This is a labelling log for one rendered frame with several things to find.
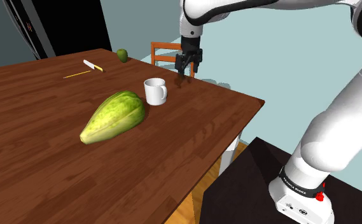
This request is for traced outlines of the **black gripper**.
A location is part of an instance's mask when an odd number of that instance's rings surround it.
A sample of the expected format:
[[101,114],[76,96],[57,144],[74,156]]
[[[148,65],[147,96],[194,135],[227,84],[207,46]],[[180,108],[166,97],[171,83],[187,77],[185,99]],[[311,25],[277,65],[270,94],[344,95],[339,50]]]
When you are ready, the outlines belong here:
[[184,70],[190,62],[193,62],[193,72],[198,72],[198,66],[202,62],[202,49],[200,48],[200,37],[181,37],[181,49],[183,54],[176,55],[175,69],[178,74],[184,75]]

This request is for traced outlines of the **orange wooden chair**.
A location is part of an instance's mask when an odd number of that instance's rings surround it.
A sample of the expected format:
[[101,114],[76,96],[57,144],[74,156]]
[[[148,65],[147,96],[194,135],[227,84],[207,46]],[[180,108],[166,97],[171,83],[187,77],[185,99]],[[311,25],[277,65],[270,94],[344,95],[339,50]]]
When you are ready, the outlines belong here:
[[180,43],[151,42],[151,63],[175,62],[176,54],[182,53]]

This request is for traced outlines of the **white mug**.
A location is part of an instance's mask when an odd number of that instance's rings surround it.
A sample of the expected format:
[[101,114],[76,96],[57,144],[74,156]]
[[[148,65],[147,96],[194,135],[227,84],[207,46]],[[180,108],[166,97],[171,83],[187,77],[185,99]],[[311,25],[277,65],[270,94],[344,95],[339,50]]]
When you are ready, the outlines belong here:
[[167,100],[167,87],[165,80],[161,78],[150,78],[144,81],[146,102],[151,106],[159,106]]

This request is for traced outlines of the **small green fruit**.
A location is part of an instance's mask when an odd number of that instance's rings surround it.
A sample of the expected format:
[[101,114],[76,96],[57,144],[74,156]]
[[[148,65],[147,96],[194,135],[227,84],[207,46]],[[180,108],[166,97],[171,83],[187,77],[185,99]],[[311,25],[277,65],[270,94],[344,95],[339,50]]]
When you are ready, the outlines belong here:
[[126,51],[126,49],[118,49],[116,51],[116,54],[120,60],[120,62],[126,63],[128,61],[128,52]]

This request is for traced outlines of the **large green yellow papaya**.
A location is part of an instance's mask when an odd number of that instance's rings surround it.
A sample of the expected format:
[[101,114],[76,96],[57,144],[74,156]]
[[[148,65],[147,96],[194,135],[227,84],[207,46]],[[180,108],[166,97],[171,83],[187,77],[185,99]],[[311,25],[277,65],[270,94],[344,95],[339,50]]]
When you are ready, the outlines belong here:
[[108,97],[94,112],[80,134],[84,144],[116,137],[139,125],[145,117],[144,103],[128,90]]

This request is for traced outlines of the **yellow pencil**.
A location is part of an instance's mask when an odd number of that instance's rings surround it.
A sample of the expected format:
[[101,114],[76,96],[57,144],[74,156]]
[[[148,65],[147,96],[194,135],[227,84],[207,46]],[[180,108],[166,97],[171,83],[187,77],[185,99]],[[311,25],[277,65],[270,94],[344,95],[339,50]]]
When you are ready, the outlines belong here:
[[83,72],[80,72],[80,73],[72,74],[72,75],[63,77],[63,79],[70,78],[70,77],[74,77],[74,76],[78,76],[78,75],[85,74],[85,73],[89,73],[89,72],[91,72],[91,71],[92,71],[92,70],[83,71]]

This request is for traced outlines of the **black doorway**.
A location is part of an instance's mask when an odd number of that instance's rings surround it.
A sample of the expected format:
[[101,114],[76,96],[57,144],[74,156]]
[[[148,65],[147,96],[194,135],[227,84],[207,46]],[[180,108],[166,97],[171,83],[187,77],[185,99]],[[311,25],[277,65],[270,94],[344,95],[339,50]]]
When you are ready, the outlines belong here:
[[37,59],[112,50],[100,0],[2,0]]

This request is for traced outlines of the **dark robot stand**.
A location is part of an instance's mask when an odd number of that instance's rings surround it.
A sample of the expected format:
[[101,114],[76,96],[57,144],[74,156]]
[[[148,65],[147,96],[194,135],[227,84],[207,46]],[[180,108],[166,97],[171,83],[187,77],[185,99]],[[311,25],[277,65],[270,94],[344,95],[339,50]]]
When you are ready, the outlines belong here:
[[[256,137],[204,192],[200,224],[298,224],[275,208],[268,184],[290,154]],[[334,224],[362,224],[362,191],[328,176]]]

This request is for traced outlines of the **brown wooden table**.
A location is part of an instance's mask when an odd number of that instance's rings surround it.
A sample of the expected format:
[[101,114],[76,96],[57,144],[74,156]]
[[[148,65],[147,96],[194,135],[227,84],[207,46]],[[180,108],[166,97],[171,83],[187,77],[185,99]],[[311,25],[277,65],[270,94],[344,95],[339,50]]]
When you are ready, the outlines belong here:
[[[144,97],[149,78],[165,80],[163,105],[116,138],[81,142],[106,98]],[[263,104],[104,49],[0,67],[0,224],[162,224]]]

